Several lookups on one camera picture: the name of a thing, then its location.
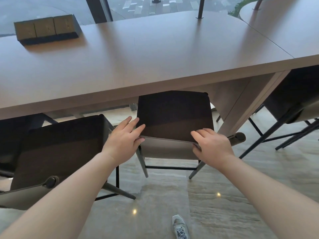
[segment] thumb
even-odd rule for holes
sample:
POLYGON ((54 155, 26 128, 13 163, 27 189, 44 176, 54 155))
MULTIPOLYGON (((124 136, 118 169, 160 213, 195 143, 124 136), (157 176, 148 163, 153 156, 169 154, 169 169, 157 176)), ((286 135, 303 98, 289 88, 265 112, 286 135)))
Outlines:
POLYGON ((202 152, 195 144, 193 144, 193 153, 200 159, 202 152))
POLYGON ((142 142, 145 141, 145 138, 138 138, 134 141, 133 148, 134 150, 137 150, 138 146, 141 145, 142 142))

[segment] shoelace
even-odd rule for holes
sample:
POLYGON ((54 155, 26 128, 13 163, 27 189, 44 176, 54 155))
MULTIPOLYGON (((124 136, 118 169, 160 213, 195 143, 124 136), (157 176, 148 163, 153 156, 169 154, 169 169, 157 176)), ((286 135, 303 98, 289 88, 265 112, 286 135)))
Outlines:
POLYGON ((176 232, 178 239, 187 239, 185 231, 182 227, 176 228, 176 232))

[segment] green plant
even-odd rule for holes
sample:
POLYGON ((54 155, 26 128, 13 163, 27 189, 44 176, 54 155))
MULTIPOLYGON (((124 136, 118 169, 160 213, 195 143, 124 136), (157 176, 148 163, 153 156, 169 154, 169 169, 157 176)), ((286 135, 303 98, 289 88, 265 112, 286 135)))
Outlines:
POLYGON ((251 3, 251 2, 254 2, 254 1, 257 1, 257 0, 243 0, 240 3, 237 3, 236 6, 235 6, 235 9, 232 12, 228 12, 228 15, 234 16, 234 17, 238 17, 240 9, 243 6, 247 5, 248 3, 251 3))

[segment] wooden table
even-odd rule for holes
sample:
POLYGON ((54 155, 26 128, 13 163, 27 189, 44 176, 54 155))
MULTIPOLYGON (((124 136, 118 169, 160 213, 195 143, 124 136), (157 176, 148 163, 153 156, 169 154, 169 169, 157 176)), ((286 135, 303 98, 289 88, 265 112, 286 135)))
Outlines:
MULTIPOLYGON (((224 120, 219 132, 228 136, 291 69, 319 64, 319 51, 294 57, 240 19, 196 15, 92 24, 81 27, 79 39, 29 47, 15 36, 0 38, 0 119, 39 112, 57 118, 182 89, 208 92, 224 120)), ((314 35, 304 42, 319 40, 314 35)))

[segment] shoe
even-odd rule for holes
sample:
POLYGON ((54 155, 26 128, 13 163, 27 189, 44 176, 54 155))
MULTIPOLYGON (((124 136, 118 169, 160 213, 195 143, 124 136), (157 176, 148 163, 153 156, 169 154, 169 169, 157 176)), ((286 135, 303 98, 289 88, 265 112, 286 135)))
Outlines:
POLYGON ((177 239, 190 239, 188 228, 180 215, 172 217, 173 231, 177 239))

